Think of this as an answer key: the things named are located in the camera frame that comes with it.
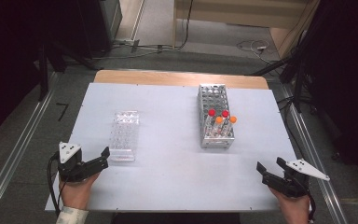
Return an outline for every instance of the test tube cap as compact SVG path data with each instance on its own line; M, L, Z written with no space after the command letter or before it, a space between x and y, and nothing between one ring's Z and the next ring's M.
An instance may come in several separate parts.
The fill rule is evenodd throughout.
M211 116L211 117L213 117L215 113L216 113L216 111L214 109L210 109L208 111L208 115Z
M229 115L228 110L223 110L223 111L222 111L222 117L223 117L223 118L227 118L228 115Z
M214 122L221 123L221 122L223 122L223 119L222 119L222 117L217 117Z
M235 122L237 122L237 117L231 116L231 117L229 118L229 121L230 121L231 123L235 123Z

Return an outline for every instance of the test tube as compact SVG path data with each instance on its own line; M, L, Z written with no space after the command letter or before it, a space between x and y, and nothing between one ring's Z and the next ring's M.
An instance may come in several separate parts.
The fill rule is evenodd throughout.
M220 134L220 136L222 137L227 137L228 134L231 132L231 128L232 128L232 125L237 122L237 118L232 116L229 118L229 121L228 121L228 124L226 124L225 126L223 126L223 131L222 133Z
M206 136L211 136L212 134L212 119L215 113L216 111L214 109L210 109L208 111L208 117L206 118L204 123L204 127L205 127L204 132Z
M213 136L218 136L220 134L220 131L222 129L222 125L223 125L223 118L222 117L217 117L214 120L214 125L213 125L213 129L212 129L212 135Z
M228 115L229 115L228 110L223 110L223 111L222 111L223 123L226 122L226 119L228 118Z

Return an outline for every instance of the person's left hand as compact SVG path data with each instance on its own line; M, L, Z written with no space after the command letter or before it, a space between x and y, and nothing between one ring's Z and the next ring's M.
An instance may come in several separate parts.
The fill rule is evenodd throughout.
M86 180L78 183L66 183L62 190L63 205L75 209L86 210L87 203L90 199L92 184L99 175L100 173L92 175ZM61 181L61 179L59 186L61 190L63 186L63 181Z

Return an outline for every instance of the orange cap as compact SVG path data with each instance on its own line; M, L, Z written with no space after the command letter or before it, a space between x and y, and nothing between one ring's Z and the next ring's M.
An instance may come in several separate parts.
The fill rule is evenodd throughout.
M223 122L223 119L222 119L222 117L217 117L214 122L221 123L221 122Z
M230 121L231 123L235 123L235 122L237 122L237 117L231 116L231 117L229 118L229 121Z

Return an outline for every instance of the red cap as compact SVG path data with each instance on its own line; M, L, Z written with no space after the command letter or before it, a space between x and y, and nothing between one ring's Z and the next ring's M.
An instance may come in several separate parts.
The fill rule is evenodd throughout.
M211 116L211 117L213 117L215 113L216 113L216 112L214 111L214 109L210 109L210 110L208 111L208 115Z
M229 115L228 110L223 110L223 111L222 111L222 117L223 117L223 118L228 117L228 115Z

